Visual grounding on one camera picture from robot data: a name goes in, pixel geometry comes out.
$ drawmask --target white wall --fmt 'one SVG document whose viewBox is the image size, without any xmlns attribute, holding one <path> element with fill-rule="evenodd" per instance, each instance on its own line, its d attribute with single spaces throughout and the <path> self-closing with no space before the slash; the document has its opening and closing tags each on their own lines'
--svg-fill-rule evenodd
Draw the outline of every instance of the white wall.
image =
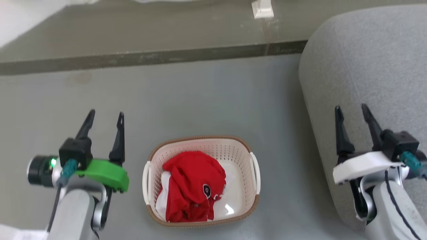
<svg viewBox="0 0 427 240">
<path fill-rule="evenodd" d="M 98 0 L 1 0 L 0 47 L 68 5 L 92 4 Z"/>
</svg>

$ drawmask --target laundry basket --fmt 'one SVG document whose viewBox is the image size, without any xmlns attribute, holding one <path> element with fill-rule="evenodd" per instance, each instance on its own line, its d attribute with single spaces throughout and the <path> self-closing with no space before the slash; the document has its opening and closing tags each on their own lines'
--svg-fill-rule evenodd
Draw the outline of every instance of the laundry basket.
<svg viewBox="0 0 427 240">
<path fill-rule="evenodd" d="M 207 222 L 166 222 L 155 204 L 161 190 L 163 164 L 185 151 L 202 151 L 215 158 L 229 175 L 224 194 L 216 201 L 214 219 Z M 159 145 L 145 164 L 142 178 L 144 201 L 150 216 L 168 227 L 205 227 L 235 222 L 249 216 L 259 202 L 260 168 L 251 148 L 232 136 L 199 136 L 172 140 Z"/>
</svg>

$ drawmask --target gray floor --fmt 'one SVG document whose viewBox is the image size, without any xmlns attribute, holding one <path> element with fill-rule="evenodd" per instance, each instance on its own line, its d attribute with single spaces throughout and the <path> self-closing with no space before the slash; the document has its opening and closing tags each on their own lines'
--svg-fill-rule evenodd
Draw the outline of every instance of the gray floor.
<svg viewBox="0 0 427 240">
<path fill-rule="evenodd" d="M 300 53 L 304 44 L 270 45 L 305 41 L 324 21 L 344 12 L 427 3 L 272 0 L 275 17 L 254 19 L 251 1 L 140 4 L 131 0 L 100 0 L 91 6 L 67 7 L 0 49 L 0 74 Z M 251 47 L 228 48 L 241 46 Z M 200 49 L 215 50 L 195 51 Z M 42 62 L 24 64 L 27 61 Z"/>
<path fill-rule="evenodd" d="M 56 153 L 95 108 L 94 156 L 107 158 L 125 113 L 129 192 L 114 195 L 102 240 L 356 240 L 338 219 L 298 81 L 300 55 L 0 77 L 0 222 L 43 228 L 55 191 L 30 186 L 36 154 Z M 196 229 L 165 228 L 147 214 L 141 179 L 160 142 L 230 134 L 253 148 L 261 198 L 247 219 Z"/>
</svg>

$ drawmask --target gray fabric upholstery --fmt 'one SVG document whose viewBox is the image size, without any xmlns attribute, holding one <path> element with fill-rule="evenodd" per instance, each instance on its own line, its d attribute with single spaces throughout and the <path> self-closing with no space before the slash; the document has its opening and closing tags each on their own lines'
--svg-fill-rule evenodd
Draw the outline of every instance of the gray fabric upholstery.
<svg viewBox="0 0 427 240">
<path fill-rule="evenodd" d="M 328 180 L 342 220 L 353 230 L 350 186 L 336 186 L 334 107 L 341 105 L 356 150 L 372 148 L 361 103 L 383 129 L 407 130 L 427 152 L 427 5 L 389 6 L 342 14 L 325 22 L 301 57 L 299 77 Z M 408 180 L 405 188 L 427 220 L 427 183 Z"/>
</svg>

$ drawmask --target white object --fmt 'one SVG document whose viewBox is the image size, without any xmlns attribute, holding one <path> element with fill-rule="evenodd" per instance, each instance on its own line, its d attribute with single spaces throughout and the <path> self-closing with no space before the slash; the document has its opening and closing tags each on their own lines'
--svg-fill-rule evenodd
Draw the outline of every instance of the white object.
<svg viewBox="0 0 427 240">
<path fill-rule="evenodd" d="M 1 240 L 46 240 L 47 232 L 43 230 L 23 230 L 0 224 Z"/>
<path fill-rule="evenodd" d="M 0 0 L 0 47 L 68 5 L 98 0 Z"/>
<path fill-rule="evenodd" d="M 274 17 L 271 0 L 255 0 L 252 2 L 252 10 L 255 18 L 272 18 Z"/>
<path fill-rule="evenodd" d="M 260 170 L 257 159 L 244 144 L 231 138 L 201 138 L 172 142 L 161 146 L 148 161 L 143 171 L 143 196 L 155 217 L 164 222 L 155 208 L 161 189 L 163 164 L 185 151 L 202 151 L 215 158 L 226 173 L 234 176 L 227 182 L 226 191 L 215 202 L 213 222 L 242 216 L 253 211 L 255 197 L 261 190 Z"/>
<path fill-rule="evenodd" d="M 166 210 L 167 210 L 167 196 L 169 195 L 169 179 L 171 177 L 170 172 L 164 171 L 161 174 L 161 185 L 162 191 L 157 197 L 156 211 L 160 215 L 163 221 L 166 221 Z"/>
<path fill-rule="evenodd" d="M 427 225 L 406 191 L 395 181 L 390 181 L 389 184 L 402 214 L 414 232 L 422 240 L 427 240 Z M 415 240 L 415 237 L 403 222 L 402 217 L 396 211 L 385 182 L 375 186 L 373 197 L 377 215 L 366 226 L 366 237 L 369 240 Z"/>
<path fill-rule="evenodd" d="M 401 162 L 390 161 L 382 152 L 368 152 L 335 166 L 333 168 L 333 180 L 335 184 L 343 183 L 346 180 L 403 165 Z"/>
</svg>

